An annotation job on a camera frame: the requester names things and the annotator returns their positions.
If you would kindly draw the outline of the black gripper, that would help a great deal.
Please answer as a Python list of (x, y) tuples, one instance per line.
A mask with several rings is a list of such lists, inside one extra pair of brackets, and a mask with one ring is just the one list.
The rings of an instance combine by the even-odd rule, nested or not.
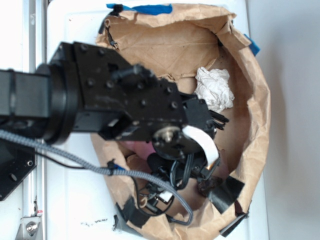
[[(223, 130), (229, 119), (209, 110), (206, 102), (194, 94), (183, 93), (181, 97), (189, 125), (204, 133), (200, 140), (211, 143), (216, 130)], [(219, 152), (215, 146), (204, 147), (196, 137), (196, 133), (175, 131), (170, 142), (166, 137), (160, 138), (159, 144), (154, 145), (155, 153), (147, 158), (152, 175), (177, 191), (185, 189), (190, 179), (199, 183), (214, 176), (221, 164)], [(214, 189), (206, 197), (212, 197)]]

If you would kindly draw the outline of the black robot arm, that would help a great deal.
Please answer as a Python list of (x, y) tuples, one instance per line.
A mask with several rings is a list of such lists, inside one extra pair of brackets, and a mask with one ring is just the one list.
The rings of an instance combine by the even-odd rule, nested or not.
[[(178, 200), (189, 179), (208, 180), (220, 163), (214, 143), (228, 119), (194, 94), (158, 78), (116, 51), (80, 42), (61, 43), (49, 63), (34, 73), (0, 72), (2, 140), (63, 156), (103, 175), (146, 180), (137, 188), (139, 211), (159, 216)], [(71, 133), (96, 133), (108, 141), (145, 142), (151, 173), (125, 170), (110, 160), (96, 167), (55, 148)]]

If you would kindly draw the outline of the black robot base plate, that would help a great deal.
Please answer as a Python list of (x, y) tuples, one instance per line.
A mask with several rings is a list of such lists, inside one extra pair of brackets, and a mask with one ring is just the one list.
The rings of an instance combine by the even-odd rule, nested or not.
[(0, 200), (6, 200), (36, 166), (34, 148), (1, 140)]

